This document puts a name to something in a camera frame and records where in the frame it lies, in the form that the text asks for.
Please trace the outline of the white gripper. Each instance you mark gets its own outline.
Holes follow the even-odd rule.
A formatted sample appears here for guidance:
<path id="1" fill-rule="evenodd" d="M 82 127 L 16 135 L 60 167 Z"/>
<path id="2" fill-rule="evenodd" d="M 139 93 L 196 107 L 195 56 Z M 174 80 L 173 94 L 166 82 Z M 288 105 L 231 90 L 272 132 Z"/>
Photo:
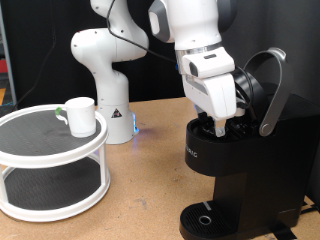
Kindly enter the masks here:
<path id="1" fill-rule="evenodd" d="M 176 55 L 185 95 L 204 111 L 198 114 L 199 121 L 207 122 L 209 114 L 216 120 L 216 136 L 224 136 L 226 119 L 237 108 L 233 58 L 223 47 L 177 51 Z"/>

